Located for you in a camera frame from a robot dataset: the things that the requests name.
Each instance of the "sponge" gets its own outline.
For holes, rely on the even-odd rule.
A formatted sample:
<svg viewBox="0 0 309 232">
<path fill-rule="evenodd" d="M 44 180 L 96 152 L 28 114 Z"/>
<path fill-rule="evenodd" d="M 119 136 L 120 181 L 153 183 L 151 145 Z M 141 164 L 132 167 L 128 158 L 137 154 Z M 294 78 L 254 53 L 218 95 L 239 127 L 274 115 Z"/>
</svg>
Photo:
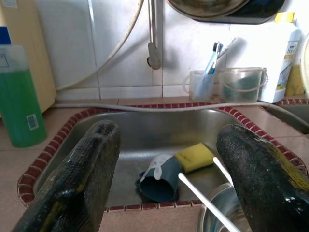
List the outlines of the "sponge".
<svg viewBox="0 0 309 232">
<path fill-rule="evenodd" d="M 212 152 L 202 143 L 177 152 L 175 157 L 186 173 L 213 164 Z"/>
</svg>

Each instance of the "metal bowl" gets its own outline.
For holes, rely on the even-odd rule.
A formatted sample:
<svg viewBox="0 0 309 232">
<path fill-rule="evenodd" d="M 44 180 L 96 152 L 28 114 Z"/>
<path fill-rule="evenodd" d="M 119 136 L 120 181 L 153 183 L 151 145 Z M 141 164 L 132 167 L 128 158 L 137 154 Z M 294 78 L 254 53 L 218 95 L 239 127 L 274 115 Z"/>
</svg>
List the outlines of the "metal bowl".
<svg viewBox="0 0 309 232">
<path fill-rule="evenodd" d="M 241 231 L 252 232 L 240 206 L 237 194 L 230 184 L 220 185 L 209 200 Z M 198 232 L 228 232 L 229 230 L 204 205 L 197 223 Z"/>
<path fill-rule="evenodd" d="M 168 0 L 176 11 L 198 21 L 230 15 L 248 2 L 249 0 Z"/>
</svg>

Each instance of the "white tile wall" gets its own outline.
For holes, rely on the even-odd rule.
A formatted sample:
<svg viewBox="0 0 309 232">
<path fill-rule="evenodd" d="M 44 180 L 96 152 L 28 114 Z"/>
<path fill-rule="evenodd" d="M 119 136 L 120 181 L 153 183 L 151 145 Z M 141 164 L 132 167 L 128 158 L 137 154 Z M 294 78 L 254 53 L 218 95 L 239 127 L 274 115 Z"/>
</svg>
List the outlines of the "white tile wall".
<svg viewBox="0 0 309 232">
<path fill-rule="evenodd" d="M 122 39 L 137 7 L 137 0 L 121 4 L 113 0 L 37 0 L 37 3 L 58 87 L 91 74 L 104 62 Z M 166 1 L 156 0 L 156 4 L 162 69 L 154 71 L 146 62 L 149 24 L 145 1 L 135 28 L 113 60 L 97 75 L 59 92 L 58 99 L 186 96 L 183 79 L 191 70 L 205 68 L 213 43 L 254 27 L 199 23 L 177 13 Z M 303 35 L 309 31 L 304 4 L 304 0 L 286 0 L 282 9 L 296 12 L 297 26 Z M 261 39 L 267 41 L 267 35 Z M 233 65 L 240 51 L 246 48 L 240 38 L 218 67 Z"/>
</svg>

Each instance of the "sink basin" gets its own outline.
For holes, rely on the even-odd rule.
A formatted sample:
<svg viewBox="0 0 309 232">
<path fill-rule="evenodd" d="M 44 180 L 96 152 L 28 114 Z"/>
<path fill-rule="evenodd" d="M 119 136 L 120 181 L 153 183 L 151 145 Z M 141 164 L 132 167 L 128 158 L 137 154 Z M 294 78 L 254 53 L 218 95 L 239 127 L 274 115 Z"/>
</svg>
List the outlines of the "sink basin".
<svg viewBox="0 0 309 232">
<path fill-rule="evenodd" d="M 309 105 L 283 105 L 280 107 L 293 115 L 273 108 L 264 107 L 264 109 L 303 134 L 309 134 Z"/>
<path fill-rule="evenodd" d="M 217 110 L 199 110 L 166 113 L 108 113 L 80 120 L 50 160 L 34 185 L 38 192 L 48 175 L 74 148 L 76 143 L 94 123 L 109 119 L 116 122 L 121 131 L 122 144 L 106 207 L 141 204 L 135 181 L 158 154 L 170 153 L 203 142 L 213 153 L 220 129 L 231 123 L 240 124 L 231 115 Z M 226 182 L 214 166 L 199 169 L 188 178 L 203 194 L 208 195 Z M 180 184 L 179 200 L 197 200 L 194 194 Z"/>
</svg>

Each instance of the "green dish soap bottle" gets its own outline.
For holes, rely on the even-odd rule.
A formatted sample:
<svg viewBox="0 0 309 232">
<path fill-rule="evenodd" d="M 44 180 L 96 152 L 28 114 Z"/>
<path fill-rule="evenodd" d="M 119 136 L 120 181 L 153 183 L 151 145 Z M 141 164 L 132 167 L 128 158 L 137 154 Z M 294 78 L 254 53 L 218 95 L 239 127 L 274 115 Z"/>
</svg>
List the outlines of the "green dish soap bottle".
<svg viewBox="0 0 309 232">
<path fill-rule="evenodd" d="M 46 139 L 44 120 L 21 46 L 0 45 L 0 113 L 15 147 Z"/>
</svg>

